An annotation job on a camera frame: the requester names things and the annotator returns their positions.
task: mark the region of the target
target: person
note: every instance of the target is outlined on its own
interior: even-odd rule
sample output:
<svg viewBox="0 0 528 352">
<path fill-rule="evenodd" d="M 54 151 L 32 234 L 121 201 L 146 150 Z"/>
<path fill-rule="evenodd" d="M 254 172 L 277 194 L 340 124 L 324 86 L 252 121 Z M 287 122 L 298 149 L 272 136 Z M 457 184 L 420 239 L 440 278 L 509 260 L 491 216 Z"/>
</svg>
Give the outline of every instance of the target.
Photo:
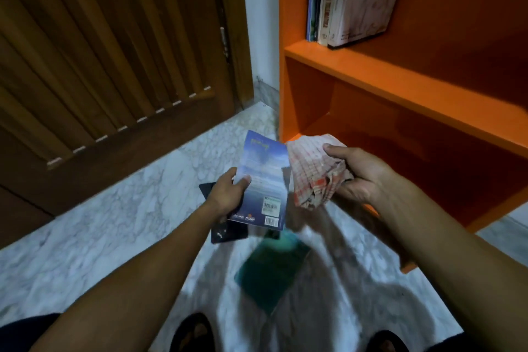
<svg viewBox="0 0 528 352">
<path fill-rule="evenodd" d="M 356 175 L 338 193 L 378 211 L 465 330 L 431 350 L 525 350 L 528 269 L 465 231 L 381 159 L 359 148 L 328 144 L 324 148 L 328 155 L 346 160 Z M 244 178 L 233 184 L 236 170 L 222 175 L 207 200 L 168 236 L 102 279 L 63 314 L 44 317 L 45 322 L 28 333 L 25 350 L 147 350 L 211 226 L 239 204 L 250 183 Z M 10 334 L 23 331 L 17 325 L 20 322 L 8 325 L 15 326 Z M 214 348 L 211 326 L 199 313 L 180 325 L 171 345 L 171 351 Z M 381 331 L 367 350 L 400 352 L 406 347 L 393 333 Z"/>
</svg>

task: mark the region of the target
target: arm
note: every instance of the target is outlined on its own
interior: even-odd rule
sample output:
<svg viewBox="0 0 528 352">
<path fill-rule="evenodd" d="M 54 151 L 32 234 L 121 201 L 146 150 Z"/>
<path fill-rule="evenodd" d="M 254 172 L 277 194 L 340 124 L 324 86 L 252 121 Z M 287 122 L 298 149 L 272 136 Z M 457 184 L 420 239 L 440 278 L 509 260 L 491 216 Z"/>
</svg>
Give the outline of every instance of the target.
<svg viewBox="0 0 528 352">
<path fill-rule="evenodd" d="M 222 175 L 207 201 L 178 228 L 81 296 L 31 348 L 145 351 L 159 332 L 211 226 L 240 202 L 250 178 Z"/>
<path fill-rule="evenodd" d="M 377 157 L 359 148 L 325 150 L 357 174 L 339 193 L 374 206 L 466 332 L 490 350 L 526 350 L 526 267 L 467 232 Z"/>
</svg>

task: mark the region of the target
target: checkered cloth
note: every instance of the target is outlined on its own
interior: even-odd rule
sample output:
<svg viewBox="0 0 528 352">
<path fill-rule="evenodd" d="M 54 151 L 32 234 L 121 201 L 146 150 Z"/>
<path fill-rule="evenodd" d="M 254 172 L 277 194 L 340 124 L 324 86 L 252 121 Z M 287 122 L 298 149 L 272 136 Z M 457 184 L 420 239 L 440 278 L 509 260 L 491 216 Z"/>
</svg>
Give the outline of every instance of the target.
<svg viewBox="0 0 528 352">
<path fill-rule="evenodd" d="M 344 160 L 326 154 L 325 143 L 346 146 L 330 134 L 301 136 L 286 143 L 294 179 L 295 206 L 313 210 L 329 201 L 343 181 L 353 178 Z"/>
</svg>

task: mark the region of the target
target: floor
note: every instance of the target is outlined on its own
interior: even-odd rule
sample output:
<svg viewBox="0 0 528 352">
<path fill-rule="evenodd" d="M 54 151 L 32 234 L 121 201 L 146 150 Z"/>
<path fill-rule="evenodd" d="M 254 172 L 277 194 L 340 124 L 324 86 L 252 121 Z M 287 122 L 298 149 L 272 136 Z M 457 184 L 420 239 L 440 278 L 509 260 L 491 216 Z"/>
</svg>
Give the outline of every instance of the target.
<svg viewBox="0 0 528 352">
<path fill-rule="evenodd" d="M 276 138 L 277 121 L 258 103 L 1 250 L 0 325 L 65 310 L 167 235 L 203 202 L 198 184 L 237 164 L 246 131 Z M 260 238 L 207 241 L 152 351 L 167 351 L 195 311 L 208 315 L 224 351 L 349 352 L 384 328 L 421 351 L 461 331 L 419 269 L 402 275 L 395 253 L 333 203 L 326 211 L 330 231 L 297 228 L 313 250 L 271 317 L 233 280 Z M 528 265 L 526 227 L 505 217 L 480 235 Z"/>
</svg>

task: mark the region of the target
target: person's left hand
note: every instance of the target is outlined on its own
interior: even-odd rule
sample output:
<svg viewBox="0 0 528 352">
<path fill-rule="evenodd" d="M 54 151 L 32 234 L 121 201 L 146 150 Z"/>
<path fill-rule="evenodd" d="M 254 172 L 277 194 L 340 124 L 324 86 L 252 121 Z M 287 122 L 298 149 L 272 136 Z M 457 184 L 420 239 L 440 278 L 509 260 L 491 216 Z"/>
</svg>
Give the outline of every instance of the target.
<svg viewBox="0 0 528 352">
<path fill-rule="evenodd" d="M 233 177 L 236 173 L 237 168 L 231 167 L 222 174 L 205 201 L 219 217 L 227 215 L 238 206 L 244 191 L 251 182 L 251 177 L 246 175 L 238 183 L 233 184 Z"/>
</svg>

